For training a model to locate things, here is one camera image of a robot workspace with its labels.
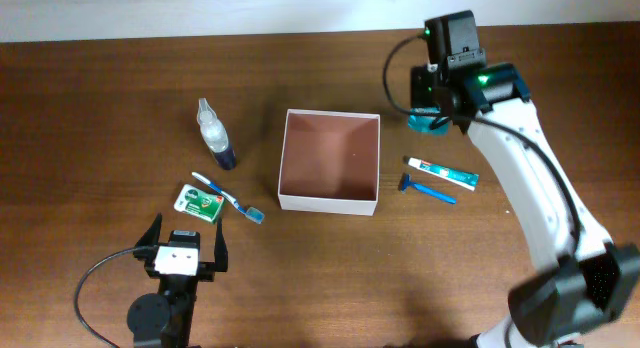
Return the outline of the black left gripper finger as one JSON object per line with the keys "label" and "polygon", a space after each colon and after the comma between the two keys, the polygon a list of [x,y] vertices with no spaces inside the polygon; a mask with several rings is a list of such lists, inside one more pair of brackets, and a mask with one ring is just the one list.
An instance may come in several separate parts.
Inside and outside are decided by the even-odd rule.
{"label": "black left gripper finger", "polygon": [[227,272],[229,266],[229,253],[223,235],[223,219],[219,218],[216,223],[216,237],[214,245],[214,264],[216,272]]}
{"label": "black left gripper finger", "polygon": [[154,258],[158,249],[159,237],[162,226],[162,214],[158,213],[146,232],[139,238],[133,253],[135,258]]}

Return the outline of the green Dettol soap box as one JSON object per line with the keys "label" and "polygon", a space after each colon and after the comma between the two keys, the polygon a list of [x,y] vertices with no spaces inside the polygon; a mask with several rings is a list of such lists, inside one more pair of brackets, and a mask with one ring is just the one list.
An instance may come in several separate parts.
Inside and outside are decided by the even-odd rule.
{"label": "green Dettol soap box", "polygon": [[215,224],[222,212],[225,198],[210,194],[192,185],[185,184],[173,205],[178,212]]}

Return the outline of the teal mouthwash bottle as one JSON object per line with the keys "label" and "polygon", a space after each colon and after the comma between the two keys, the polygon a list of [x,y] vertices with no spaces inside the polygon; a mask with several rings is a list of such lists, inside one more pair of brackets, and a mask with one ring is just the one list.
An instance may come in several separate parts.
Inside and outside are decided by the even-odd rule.
{"label": "teal mouthwash bottle", "polygon": [[411,115],[408,127],[418,133],[441,136],[448,132],[449,121],[438,117]]}

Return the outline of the teal white toothpaste tube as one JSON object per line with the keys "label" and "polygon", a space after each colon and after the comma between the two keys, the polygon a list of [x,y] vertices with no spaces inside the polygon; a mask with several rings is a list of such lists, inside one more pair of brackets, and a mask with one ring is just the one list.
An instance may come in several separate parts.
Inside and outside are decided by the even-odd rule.
{"label": "teal white toothpaste tube", "polygon": [[470,191],[474,191],[476,189],[479,181],[478,174],[459,171],[453,168],[427,162],[422,159],[406,157],[405,162],[408,166],[423,173],[439,177]]}

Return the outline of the pink cardboard box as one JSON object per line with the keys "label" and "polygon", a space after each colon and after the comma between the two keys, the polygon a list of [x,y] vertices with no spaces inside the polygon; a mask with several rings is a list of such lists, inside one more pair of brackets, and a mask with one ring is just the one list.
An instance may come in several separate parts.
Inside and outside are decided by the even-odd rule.
{"label": "pink cardboard box", "polygon": [[277,194],[288,211],[371,216],[379,200],[378,114],[290,109]]}

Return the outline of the blue disposable razor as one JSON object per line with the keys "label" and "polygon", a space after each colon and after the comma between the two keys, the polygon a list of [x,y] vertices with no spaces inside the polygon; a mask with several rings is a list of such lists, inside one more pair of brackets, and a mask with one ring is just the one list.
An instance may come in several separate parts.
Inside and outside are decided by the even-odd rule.
{"label": "blue disposable razor", "polygon": [[409,188],[412,188],[420,193],[426,194],[430,197],[436,198],[442,202],[448,203],[448,204],[456,204],[457,201],[455,198],[450,197],[448,195],[445,195],[441,192],[438,192],[434,189],[431,189],[423,184],[414,182],[411,180],[411,176],[407,173],[403,173],[400,181],[399,181],[399,186],[398,186],[398,190],[402,193],[406,192]]}

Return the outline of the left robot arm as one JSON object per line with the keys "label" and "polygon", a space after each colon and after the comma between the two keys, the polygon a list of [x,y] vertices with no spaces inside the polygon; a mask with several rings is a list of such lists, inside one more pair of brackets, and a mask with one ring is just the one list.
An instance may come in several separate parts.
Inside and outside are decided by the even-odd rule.
{"label": "left robot arm", "polygon": [[161,226],[162,216],[157,215],[135,245],[134,258],[144,263],[147,275],[159,285],[155,293],[144,294],[131,304],[127,326],[136,347],[187,347],[198,284],[212,282],[216,273],[228,270],[222,221],[216,221],[212,262],[199,259],[198,232],[173,230],[162,243]]}

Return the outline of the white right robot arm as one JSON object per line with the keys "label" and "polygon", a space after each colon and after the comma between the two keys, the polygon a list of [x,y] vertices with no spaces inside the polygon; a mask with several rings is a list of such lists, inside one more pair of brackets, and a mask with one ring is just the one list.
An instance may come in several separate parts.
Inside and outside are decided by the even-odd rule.
{"label": "white right robot arm", "polygon": [[525,236],[534,277],[512,288],[509,313],[472,347],[572,347],[618,320],[639,283],[639,250],[617,246],[584,206],[510,63],[490,66],[471,11],[426,21],[429,62],[412,72],[411,101],[435,106],[490,164]]}

